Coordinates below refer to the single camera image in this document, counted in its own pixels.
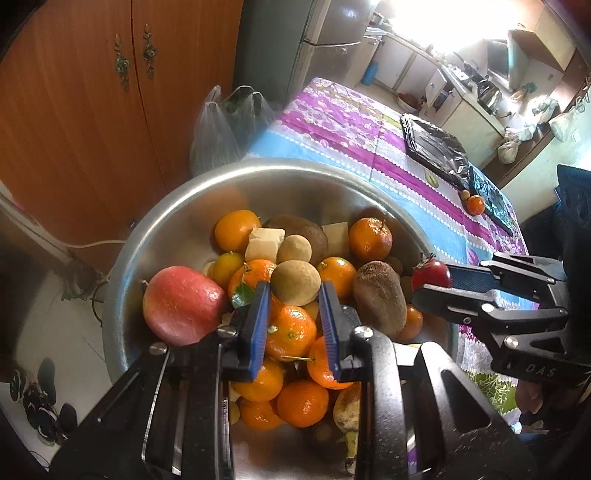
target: red apple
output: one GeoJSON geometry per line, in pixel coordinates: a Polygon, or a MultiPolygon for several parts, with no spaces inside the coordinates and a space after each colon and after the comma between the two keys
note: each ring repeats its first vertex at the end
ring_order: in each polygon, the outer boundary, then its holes
{"type": "Polygon", "coordinates": [[[189,345],[220,324],[228,306],[223,288],[188,267],[168,267],[150,280],[144,293],[144,319],[169,345],[189,345]]]}

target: metal bowl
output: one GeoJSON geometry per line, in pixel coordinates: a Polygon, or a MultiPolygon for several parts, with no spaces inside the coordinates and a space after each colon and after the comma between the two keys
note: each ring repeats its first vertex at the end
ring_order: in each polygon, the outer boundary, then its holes
{"type": "MultiPolygon", "coordinates": [[[[155,339],[142,316],[142,280],[171,265],[201,270],[219,254],[212,241],[216,222],[236,209],[253,210],[263,222],[290,213],[319,225],[351,225],[363,216],[385,216],[394,236],[393,254],[407,274],[421,253],[433,251],[421,227],[391,197],[341,168],[303,160],[259,159],[208,172],[152,208],[119,254],[103,313],[105,359],[113,382],[155,339]]],[[[415,342],[426,340],[437,341],[455,358],[456,326],[426,322],[415,342]]],[[[244,426],[235,427],[236,478],[319,480],[341,476],[342,472],[326,462],[314,460],[316,457],[302,447],[297,429],[284,426],[253,433],[244,426]]]]}

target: cherry tomato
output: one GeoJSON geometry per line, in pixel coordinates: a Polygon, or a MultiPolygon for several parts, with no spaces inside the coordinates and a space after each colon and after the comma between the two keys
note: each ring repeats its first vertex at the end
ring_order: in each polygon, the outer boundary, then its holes
{"type": "Polygon", "coordinates": [[[439,287],[451,287],[452,276],[449,268],[443,262],[435,258],[434,254],[429,255],[424,261],[413,268],[411,288],[413,291],[421,288],[425,283],[439,287]]]}

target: tangerine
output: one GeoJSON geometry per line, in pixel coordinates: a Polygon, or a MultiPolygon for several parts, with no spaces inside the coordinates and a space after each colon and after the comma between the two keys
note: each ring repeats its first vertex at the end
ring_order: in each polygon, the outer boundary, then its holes
{"type": "Polygon", "coordinates": [[[283,423],[270,402],[240,401],[240,418],[253,430],[272,430],[283,423]]]}
{"type": "Polygon", "coordinates": [[[349,249],[360,260],[383,260],[392,248],[392,233],[377,218],[357,220],[349,230],[349,249]]]}
{"type": "Polygon", "coordinates": [[[260,281],[270,281],[276,266],[270,260],[250,260],[250,262],[243,264],[230,279],[228,296],[232,298],[234,290],[242,282],[254,290],[260,281]]]}
{"type": "Polygon", "coordinates": [[[413,305],[407,304],[407,322],[402,331],[396,337],[400,342],[406,342],[415,338],[423,328],[423,314],[413,305]]]}
{"type": "Polygon", "coordinates": [[[331,390],[342,390],[353,384],[353,382],[338,383],[335,380],[329,368],[324,337],[320,337],[312,344],[308,357],[310,357],[310,361],[306,362],[308,373],[318,385],[331,390]]]}
{"type": "Polygon", "coordinates": [[[232,276],[243,265],[243,255],[234,252],[222,254],[211,266],[209,277],[221,288],[227,289],[232,276]]]}
{"type": "Polygon", "coordinates": [[[318,423],[329,407],[329,393],[312,380],[297,380],[287,385],[277,397],[277,413],[298,428],[318,423]]]}
{"type": "Polygon", "coordinates": [[[253,228],[260,228],[261,221],[250,210],[234,210],[220,218],[214,230],[219,247],[225,252],[243,254],[253,228]]]}
{"type": "Polygon", "coordinates": [[[341,257],[328,257],[318,264],[322,281],[331,281],[339,300],[345,300],[353,292],[353,279],[357,271],[351,262],[341,257]]]}
{"type": "Polygon", "coordinates": [[[470,215],[482,215],[485,210],[484,198],[472,195],[466,200],[466,210],[470,215]]]}
{"type": "Polygon", "coordinates": [[[275,360],[284,356],[307,355],[316,339],[316,323],[300,307],[285,305],[271,317],[265,353],[275,360]]]}
{"type": "Polygon", "coordinates": [[[283,370],[272,358],[265,358],[254,382],[232,382],[232,388],[250,401],[272,400],[283,388],[283,370]]]}

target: cabinet door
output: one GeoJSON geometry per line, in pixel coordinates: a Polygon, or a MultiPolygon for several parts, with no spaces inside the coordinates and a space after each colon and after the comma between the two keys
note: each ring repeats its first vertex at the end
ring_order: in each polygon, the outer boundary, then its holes
{"type": "MultiPolygon", "coordinates": [[[[0,63],[0,180],[57,239],[125,239],[164,195],[134,70],[131,2],[48,0],[0,63]],[[128,61],[115,71],[115,38],[128,61]]],[[[77,250],[102,271],[118,247],[77,250]]]]}
{"type": "Polygon", "coordinates": [[[375,74],[375,79],[389,88],[394,88],[412,55],[412,49],[386,37],[384,44],[380,45],[375,55],[378,62],[378,72],[375,74]]]}
{"type": "Polygon", "coordinates": [[[169,191],[190,178],[193,128],[205,97],[216,85],[231,92],[241,13],[241,0],[133,3],[139,86],[169,191]],[[147,62],[151,47],[155,56],[147,62]]]}
{"type": "Polygon", "coordinates": [[[428,60],[422,55],[417,55],[396,91],[398,93],[410,93],[420,102],[425,95],[429,81],[437,70],[434,61],[428,60]]]}
{"type": "Polygon", "coordinates": [[[437,69],[437,71],[433,74],[427,87],[425,88],[425,96],[427,99],[427,106],[433,105],[437,97],[443,90],[447,83],[447,78],[441,73],[441,70],[437,69]]]}

